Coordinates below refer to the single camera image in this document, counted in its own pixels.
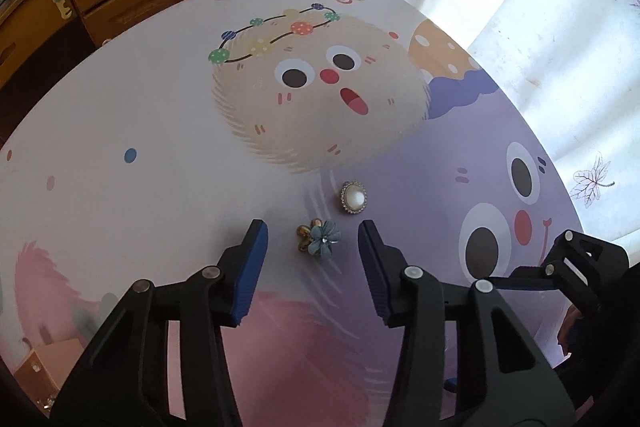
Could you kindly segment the round pearl brooch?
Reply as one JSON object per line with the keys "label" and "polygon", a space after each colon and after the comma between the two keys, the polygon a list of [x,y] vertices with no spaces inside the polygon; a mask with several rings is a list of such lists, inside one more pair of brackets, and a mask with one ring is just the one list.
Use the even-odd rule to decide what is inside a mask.
{"label": "round pearl brooch", "polygon": [[343,210],[350,215],[358,215],[367,206],[367,191],[358,181],[346,181],[340,192],[340,202]]}

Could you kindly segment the pink plastic tray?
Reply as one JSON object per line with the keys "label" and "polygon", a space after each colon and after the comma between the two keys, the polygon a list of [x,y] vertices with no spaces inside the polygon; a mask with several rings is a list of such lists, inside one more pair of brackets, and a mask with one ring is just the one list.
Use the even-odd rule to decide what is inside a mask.
{"label": "pink plastic tray", "polygon": [[13,376],[38,410],[48,416],[84,348],[78,339],[35,347]]}

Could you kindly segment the blue flower earring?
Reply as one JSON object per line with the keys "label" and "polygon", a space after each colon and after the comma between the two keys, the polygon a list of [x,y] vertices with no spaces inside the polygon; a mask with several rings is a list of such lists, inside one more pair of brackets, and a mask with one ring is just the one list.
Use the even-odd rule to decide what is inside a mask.
{"label": "blue flower earring", "polygon": [[334,221],[321,219],[314,219],[309,225],[299,225],[296,235],[299,238],[298,250],[318,259],[329,259],[334,245],[343,237]]}

